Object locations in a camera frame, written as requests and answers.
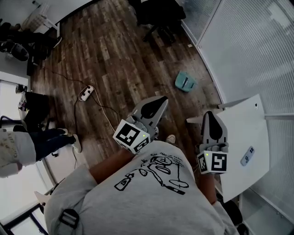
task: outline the teal basket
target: teal basket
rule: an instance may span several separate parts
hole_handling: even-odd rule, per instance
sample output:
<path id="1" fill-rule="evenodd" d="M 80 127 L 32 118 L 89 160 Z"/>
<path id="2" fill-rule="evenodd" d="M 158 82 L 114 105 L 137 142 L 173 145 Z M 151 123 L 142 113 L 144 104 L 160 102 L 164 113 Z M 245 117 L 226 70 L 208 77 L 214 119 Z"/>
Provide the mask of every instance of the teal basket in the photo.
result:
<path id="1" fill-rule="evenodd" d="M 185 92 L 189 92 L 197 86 L 197 82 L 187 72 L 180 71 L 176 77 L 175 86 Z"/>

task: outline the black and white marker cube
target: black and white marker cube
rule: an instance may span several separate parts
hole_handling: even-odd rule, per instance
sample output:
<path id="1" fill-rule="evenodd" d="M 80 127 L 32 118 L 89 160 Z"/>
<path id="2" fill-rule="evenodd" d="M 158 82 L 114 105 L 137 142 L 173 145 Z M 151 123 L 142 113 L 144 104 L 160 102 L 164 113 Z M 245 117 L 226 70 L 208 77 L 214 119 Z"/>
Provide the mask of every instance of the black and white marker cube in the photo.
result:
<path id="1" fill-rule="evenodd" d="M 120 121 L 113 138 L 118 144 L 135 154 L 150 143 L 150 134 L 125 120 Z"/>
<path id="2" fill-rule="evenodd" d="M 226 172 L 227 153 L 203 151 L 197 155 L 201 174 L 223 174 Z"/>

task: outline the white table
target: white table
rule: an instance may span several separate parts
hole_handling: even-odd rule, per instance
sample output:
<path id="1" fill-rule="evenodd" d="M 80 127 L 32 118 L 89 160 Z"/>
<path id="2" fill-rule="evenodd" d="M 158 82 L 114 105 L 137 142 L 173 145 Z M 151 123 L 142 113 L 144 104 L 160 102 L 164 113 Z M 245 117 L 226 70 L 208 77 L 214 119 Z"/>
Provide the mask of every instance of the white table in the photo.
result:
<path id="1" fill-rule="evenodd" d="M 226 202 L 248 189 L 269 171 L 269 139 L 259 95 L 248 98 L 217 115 L 228 130 L 227 173 L 220 175 L 220 190 Z M 202 117 L 188 118 L 187 121 L 201 123 Z M 255 153 L 244 167 L 240 161 L 250 146 L 255 148 Z"/>

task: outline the white cloth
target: white cloth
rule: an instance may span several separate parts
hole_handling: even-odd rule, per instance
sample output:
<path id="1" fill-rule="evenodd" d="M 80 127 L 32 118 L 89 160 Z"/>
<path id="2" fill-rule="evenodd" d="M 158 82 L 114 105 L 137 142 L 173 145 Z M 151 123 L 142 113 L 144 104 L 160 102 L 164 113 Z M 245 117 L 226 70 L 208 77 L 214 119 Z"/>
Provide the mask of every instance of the white cloth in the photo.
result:
<path id="1" fill-rule="evenodd" d="M 73 235 L 238 234 L 221 204 L 197 188 L 183 152 L 161 141 L 99 185 L 84 166 L 71 173 L 46 204 L 50 235 L 71 234 L 59 221 L 64 209 L 79 214 Z"/>
<path id="2" fill-rule="evenodd" d="M 0 131 L 0 178 L 18 173 L 17 162 L 36 162 L 34 143 L 28 133 Z"/>

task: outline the jeans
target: jeans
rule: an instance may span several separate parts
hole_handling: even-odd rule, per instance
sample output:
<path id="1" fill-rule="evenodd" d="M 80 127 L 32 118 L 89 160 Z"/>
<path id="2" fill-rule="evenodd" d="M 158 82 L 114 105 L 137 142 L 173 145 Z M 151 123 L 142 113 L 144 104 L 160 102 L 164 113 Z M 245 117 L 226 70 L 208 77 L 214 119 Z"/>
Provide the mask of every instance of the jeans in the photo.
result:
<path id="1" fill-rule="evenodd" d="M 35 146 L 36 162 L 47 157 L 58 149 L 72 145 L 75 142 L 73 136 L 63 135 L 65 132 L 60 129 L 49 129 L 42 132 L 31 132 L 29 135 Z"/>

